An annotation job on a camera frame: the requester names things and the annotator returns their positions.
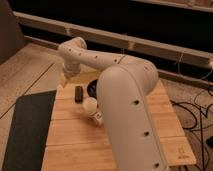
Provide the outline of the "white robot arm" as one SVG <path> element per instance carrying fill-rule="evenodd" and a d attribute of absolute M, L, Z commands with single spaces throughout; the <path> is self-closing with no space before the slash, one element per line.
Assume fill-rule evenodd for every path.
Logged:
<path fill-rule="evenodd" d="M 80 37 L 58 46 L 67 77 L 82 64 L 101 72 L 98 106 L 118 171 L 170 171 L 146 96 L 156 87 L 155 65 L 134 56 L 93 51 Z"/>

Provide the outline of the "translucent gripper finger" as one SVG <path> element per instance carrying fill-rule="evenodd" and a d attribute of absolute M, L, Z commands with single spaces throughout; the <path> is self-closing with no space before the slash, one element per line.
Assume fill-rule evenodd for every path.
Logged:
<path fill-rule="evenodd" d="M 70 78 L 69 83 L 73 83 L 73 84 L 89 83 L 90 81 L 97 79 L 99 75 L 100 75 L 99 72 L 81 73 L 76 75 L 75 77 Z"/>
<path fill-rule="evenodd" d="M 62 88 L 66 87 L 67 82 L 68 82 L 68 79 L 67 79 L 67 78 L 65 78 L 65 77 L 61 77 L 61 78 L 60 78 L 60 86 L 61 86 Z"/>

